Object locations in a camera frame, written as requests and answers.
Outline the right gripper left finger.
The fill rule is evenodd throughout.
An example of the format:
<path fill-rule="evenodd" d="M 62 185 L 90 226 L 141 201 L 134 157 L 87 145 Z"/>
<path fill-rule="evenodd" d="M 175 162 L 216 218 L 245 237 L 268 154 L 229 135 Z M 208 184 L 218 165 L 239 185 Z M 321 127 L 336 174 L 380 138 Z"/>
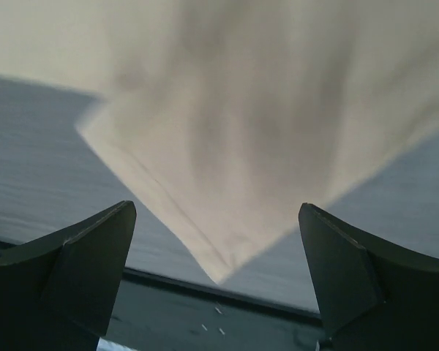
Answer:
<path fill-rule="evenodd" d="M 95 350 L 108 330 L 135 229 L 122 201 L 0 250 L 0 351 Z"/>

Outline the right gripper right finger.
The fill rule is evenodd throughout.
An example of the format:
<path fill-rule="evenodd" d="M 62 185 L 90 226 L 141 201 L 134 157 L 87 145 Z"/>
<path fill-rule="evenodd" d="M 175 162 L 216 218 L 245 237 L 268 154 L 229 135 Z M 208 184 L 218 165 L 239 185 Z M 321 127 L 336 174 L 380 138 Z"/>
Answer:
<path fill-rule="evenodd" d="M 439 259 L 305 203 L 301 240 L 334 350 L 439 350 Z"/>

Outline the beige t shirt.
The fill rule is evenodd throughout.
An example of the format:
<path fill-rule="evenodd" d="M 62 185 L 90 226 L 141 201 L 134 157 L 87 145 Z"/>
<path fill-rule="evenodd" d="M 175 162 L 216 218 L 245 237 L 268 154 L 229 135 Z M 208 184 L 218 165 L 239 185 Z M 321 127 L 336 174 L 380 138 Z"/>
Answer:
<path fill-rule="evenodd" d="M 78 134 L 220 283 L 439 129 L 439 1 L 0 1 L 0 75 L 98 94 Z"/>

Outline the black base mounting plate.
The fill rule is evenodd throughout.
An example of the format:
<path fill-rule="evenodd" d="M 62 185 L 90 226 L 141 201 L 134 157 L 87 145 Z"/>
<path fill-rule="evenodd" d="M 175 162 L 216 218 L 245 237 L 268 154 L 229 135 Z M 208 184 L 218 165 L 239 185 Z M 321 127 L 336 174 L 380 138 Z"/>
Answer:
<path fill-rule="evenodd" d="M 131 350 L 319 350 L 324 337 L 311 312 L 124 266 L 100 340 Z"/>

